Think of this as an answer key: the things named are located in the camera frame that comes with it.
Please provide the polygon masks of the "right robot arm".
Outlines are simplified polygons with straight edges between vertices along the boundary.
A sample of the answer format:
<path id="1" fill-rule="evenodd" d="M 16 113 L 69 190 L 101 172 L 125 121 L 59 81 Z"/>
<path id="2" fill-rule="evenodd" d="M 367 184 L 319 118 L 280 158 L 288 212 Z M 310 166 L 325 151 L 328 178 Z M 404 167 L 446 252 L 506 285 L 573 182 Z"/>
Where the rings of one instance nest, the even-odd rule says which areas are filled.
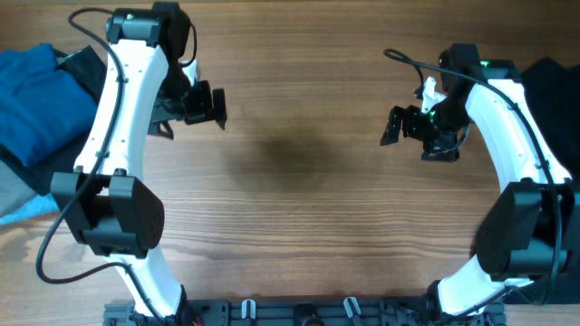
<path id="1" fill-rule="evenodd" d="M 484 60 L 475 44 L 455 43 L 414 94 L 420 106 L 392 108 L 381 144 L 416 139 L 423 160 L 453 162 L 477 127 L 499 184 L 473 255 L 429 287 L 417 317 L 469 321 L 499 300 L 578 303 L 579 186 L 535 122 L 514 63 Z"/>

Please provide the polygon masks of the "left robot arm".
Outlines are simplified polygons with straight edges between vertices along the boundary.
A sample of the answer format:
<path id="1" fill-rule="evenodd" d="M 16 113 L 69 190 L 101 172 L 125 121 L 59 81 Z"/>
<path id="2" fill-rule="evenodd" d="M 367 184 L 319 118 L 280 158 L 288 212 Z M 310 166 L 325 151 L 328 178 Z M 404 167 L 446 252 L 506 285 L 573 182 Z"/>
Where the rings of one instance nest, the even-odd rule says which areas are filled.
<path id="1" fill-rule="evenodd" d="M 201 318 L 160 249 L 165 212 L 143 183 L 146 138 L 172 137 L 173 120 L 227 122 L 225 93 L 199 77 L 189 16 L 176 3 L 109 14 L 101 45 L 107 72 L 92 129 L 72 171 L 51 191 L 74 240 L 119 272 L 134 303 L 134 325 L 199 325 Z"/>

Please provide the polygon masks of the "blue polo shirt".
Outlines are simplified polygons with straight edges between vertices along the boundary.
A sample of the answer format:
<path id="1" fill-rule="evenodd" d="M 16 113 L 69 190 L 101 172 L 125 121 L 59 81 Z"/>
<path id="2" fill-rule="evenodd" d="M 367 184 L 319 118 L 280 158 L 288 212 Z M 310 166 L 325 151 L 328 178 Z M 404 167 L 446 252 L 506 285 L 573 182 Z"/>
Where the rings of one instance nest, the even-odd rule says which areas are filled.
<path id="1" fill-rule="evenodd" d="M 1 145 L 32 166 L 89 129 L 97 104 L 53 47 L 1 53 Z"/>

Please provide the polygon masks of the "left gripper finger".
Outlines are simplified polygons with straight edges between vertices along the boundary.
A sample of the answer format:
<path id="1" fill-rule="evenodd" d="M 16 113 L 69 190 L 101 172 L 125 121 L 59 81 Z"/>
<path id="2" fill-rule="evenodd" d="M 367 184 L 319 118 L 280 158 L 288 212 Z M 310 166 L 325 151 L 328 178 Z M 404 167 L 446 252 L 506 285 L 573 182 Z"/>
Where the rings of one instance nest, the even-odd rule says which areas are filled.
<path id="1" fill-rule="evenodd" d="M 173 129 L 167 120 L 151 122 L 148 129 L 148 135 L 164 139 L 174 139 Z"/>
<path id="2" fill-rule="evenodd" d="M 226 129 L 227 123 L 227 105 L 225 91 L 223 89 L 214 89 L 213 96 L 213 113 L 214 121 L 222 129 Z"/>

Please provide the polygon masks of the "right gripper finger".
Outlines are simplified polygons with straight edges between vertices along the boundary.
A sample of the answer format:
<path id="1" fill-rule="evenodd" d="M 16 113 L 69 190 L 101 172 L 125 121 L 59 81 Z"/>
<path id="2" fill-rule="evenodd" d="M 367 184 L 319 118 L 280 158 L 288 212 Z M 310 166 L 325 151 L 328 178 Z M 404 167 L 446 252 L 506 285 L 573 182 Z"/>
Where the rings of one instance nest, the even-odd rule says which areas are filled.
<path id="1" fill-rule="evenodd" d="M 385 131 L 380 140 L 381 146 L 388 146 L 399 141 L 403 115 L 404 108 L 394 106 L 391 109 Z"/>
<path id="2" fill-rule="evenodd" d="M 454 162 L 459 159 L 459 152 L 457 150 L 433 152 L 424 151 L 420 159 L 423 161 L 439 161 L 439 162 Z"/>

